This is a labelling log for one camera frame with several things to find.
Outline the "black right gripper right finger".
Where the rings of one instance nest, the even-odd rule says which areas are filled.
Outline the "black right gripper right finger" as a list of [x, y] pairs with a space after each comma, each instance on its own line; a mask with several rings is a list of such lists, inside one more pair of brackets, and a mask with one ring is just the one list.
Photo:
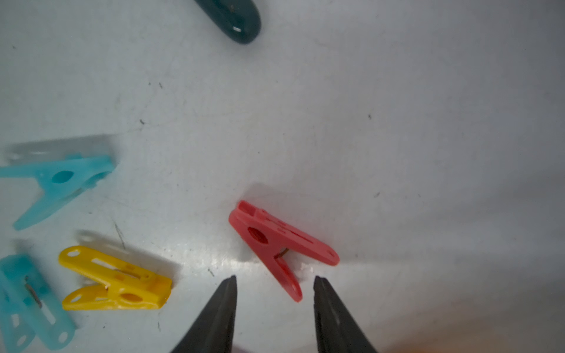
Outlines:
[[318, 352], [378, 353], [328, 279], [316, 276], [313, 289]]

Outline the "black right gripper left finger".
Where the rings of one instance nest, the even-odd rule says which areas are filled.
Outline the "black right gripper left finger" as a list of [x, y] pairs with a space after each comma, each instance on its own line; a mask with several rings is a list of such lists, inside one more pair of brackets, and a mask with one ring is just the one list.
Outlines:
[[237, 307], [237, 279], [224, 279], [172, 352], [230, 353]]

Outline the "yellow clothespin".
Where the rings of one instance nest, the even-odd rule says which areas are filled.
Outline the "yellow clothespin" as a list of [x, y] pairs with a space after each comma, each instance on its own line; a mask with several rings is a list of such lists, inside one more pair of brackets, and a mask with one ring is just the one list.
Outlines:
[[158, 310], [172, 292], [172, 279], [88, 247], [69, 247], [58, 261], [94, 281], [67, 295], [65, 310]]

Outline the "red clothespin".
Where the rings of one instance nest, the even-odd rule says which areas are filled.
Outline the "red clothespin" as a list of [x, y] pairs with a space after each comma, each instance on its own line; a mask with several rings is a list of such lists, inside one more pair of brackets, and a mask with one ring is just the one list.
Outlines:
[[303, 293], [298, 279], [283, 259], [285, 250], [330, 266], [340, 262], [337, 252], [327, 244], [244, 200], [230, 213], [229, 223], [296, 302], [303, 300]]

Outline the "teal clothespin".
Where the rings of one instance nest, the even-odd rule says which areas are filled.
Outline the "teal clothespin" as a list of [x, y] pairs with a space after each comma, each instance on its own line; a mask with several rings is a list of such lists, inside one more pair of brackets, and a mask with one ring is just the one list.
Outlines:
[[114, 170], [108, 155], [78, 155], [65, 160], [2, 167], [2, 178], [33, 178], [43, 190], [42, 197], [13, 224], [14, 229], [23, 230], [42, 222], [83, 192], [95, 188], [98, 181]]
[[1, 333], [6, 352], [23, 352], [39, 338], [50, 350], [67, 347], [75, 324], [26, 254], [1, 259]]

